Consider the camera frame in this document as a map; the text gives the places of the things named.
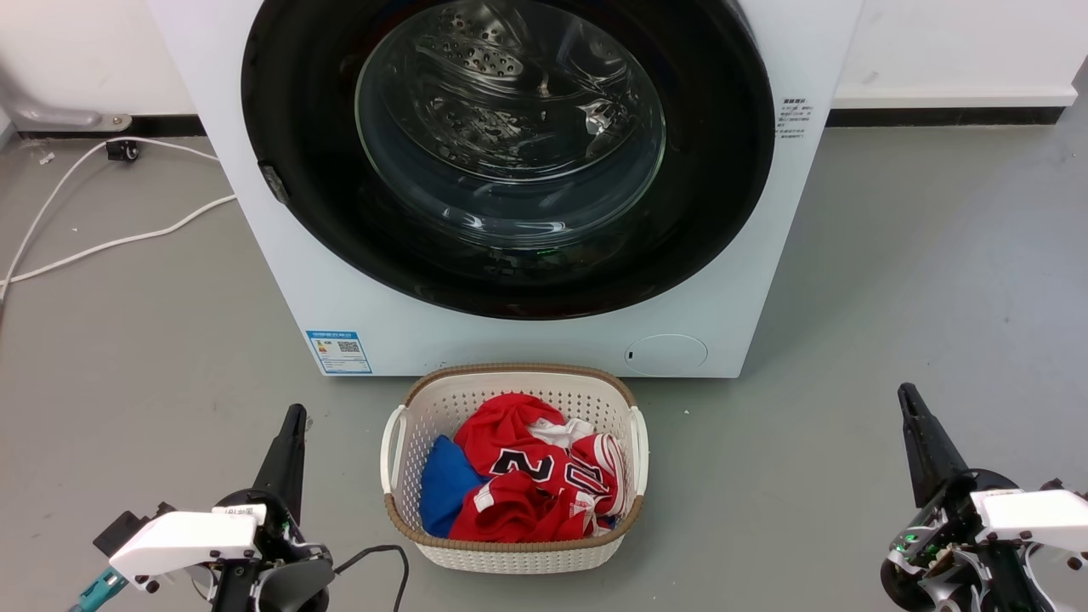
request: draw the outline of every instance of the blue cloth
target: blue cloth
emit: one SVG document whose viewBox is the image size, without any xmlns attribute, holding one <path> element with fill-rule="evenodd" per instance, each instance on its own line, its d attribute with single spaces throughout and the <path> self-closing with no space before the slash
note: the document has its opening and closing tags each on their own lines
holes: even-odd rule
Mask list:
<svg viewBox="0 0 1088 612">
<path fill-rule="evenodd" d="M 465 495 L 489 479 L 472 469 L 460 446 L 438 436 L 420 480 L 419 516 L 423 529 L 436 538 L 448 538 L 454 521 L 461 513 Z"/>
</svg>

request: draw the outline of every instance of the clothing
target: clothing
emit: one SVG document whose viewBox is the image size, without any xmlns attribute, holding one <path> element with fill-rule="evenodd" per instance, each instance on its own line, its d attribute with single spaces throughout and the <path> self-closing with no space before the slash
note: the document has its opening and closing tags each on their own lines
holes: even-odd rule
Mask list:
<svg viewBox="0 0 1088 612">
<path fill-rule="evenodd" d="M 465 495 L 486 481 L 472 469 L 460 446 L 438 436 L 420 475 L 419 516 L 423 530 L 436 538 L 448 537 Z"/>
<path fill-rule="evenodd" d="M 506 393 L 484 402 L 454 441 L 481 475 L 524 472 L 553 498 L 573 487 L 592 497 L 595 514 L 622 513 L 627 480 L 616 439 L 607 433 L 585 434 L 577 424 L 564 436 L 557 427 L 567 428 L 559 411 L 532 395 Z M 546 439 L 569 440 L 569 449 Z"/>
<path fill-rule="evenodd" d="M 497 476 L 465 497 L 449 537 L 473 542 L 554 542 L 596 533 L 594 500 L 566 488 L 553 498 L 526 472 Z"/>
<path fill-rule="evenodd" d="M 547 419 L 537 419 L 536 423 L 530 425 L 526 429 L 529 430 L 529 434 L 537 440 L 543 440 L 548 444 L 554 446 L 559 446 L 560 449 L 570 449 L 574 442 L 585 438 L 586 436 L 593 436 L 593 424 L 586 423 L 580 418 L 572 418 L 564 425 L 555 425 Z"/>
</svg>

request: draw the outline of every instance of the front-loading washing machine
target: front-loading washing machine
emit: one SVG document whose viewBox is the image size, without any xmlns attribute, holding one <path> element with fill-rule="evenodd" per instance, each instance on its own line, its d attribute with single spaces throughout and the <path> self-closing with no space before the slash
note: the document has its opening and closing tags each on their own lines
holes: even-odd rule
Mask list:
<svg viewBox="0 0 1088 612">
<path fill-rule="evenodd" d="M 738 376 L 861 3 L 150 0 L 329 376 Z"/>
</svg>

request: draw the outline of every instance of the teal connector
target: teal connector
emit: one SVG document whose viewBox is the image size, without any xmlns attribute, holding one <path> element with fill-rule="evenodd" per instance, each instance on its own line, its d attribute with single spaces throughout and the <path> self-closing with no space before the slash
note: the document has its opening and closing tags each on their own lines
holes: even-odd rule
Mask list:
<svg viewBox="0 0 1088 612">
<path fill-rule="evenodd" d="M 107 567 L 106 572 L 102 572 L 86 590 L 79 593 L 79 603 L 73 605 L 69 612 L 97 612 L 103 603 L 121 592 L 121 589 L 126 586 L 128 586 L 128 580 L 124 576 L 113 567 Z"/>
</svg>

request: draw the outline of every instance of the washing machine door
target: washing machine door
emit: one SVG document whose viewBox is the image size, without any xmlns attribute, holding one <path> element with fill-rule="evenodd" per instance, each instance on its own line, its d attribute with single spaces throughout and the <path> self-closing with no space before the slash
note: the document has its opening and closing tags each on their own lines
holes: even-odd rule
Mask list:
<svg viewBox="0 0 1088 612">
<path fill-rule="evenodd" d="M 242 86 L 261 171 L 313 235 L 490 317 L 682 282 L 740 231 L 774 146 L 722 0 L 265 0 Z"/>
</svg>

